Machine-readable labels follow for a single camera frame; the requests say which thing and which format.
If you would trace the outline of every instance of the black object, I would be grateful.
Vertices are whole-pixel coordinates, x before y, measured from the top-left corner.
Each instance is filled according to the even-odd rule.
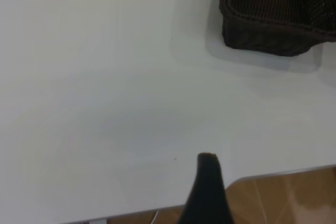
[[[220,0],[225,44],[295,56],[336,42],[336,0]]]
[[[234,224],[217,156],[201,153],[197,163],[194,186],[178,224]]]

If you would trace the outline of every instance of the white table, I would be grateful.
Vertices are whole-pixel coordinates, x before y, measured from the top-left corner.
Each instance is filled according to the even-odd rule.
[[[0,0],[0,217],[56,224],[336,164],[336,44],[232,50],[218,0]]]

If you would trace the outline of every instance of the dark brown basket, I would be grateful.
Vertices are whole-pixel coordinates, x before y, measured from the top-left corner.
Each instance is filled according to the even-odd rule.
[[[336,0],[220,0],[225,44],[296,56],[336,42]]]

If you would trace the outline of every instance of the brown floor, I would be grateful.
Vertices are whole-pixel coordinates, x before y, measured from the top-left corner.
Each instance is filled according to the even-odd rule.
[[[336,224],[336,169],[249,179],[226,190],[236,224]],[[161,210],[155,224],[174,224],[181,208]],[[108,224],[150,224],[155,212]]]

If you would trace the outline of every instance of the woven basket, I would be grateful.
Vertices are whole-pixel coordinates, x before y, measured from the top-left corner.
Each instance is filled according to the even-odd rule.
[[[227,46],[296,56],[336,42],[336,0],[220,0]]]

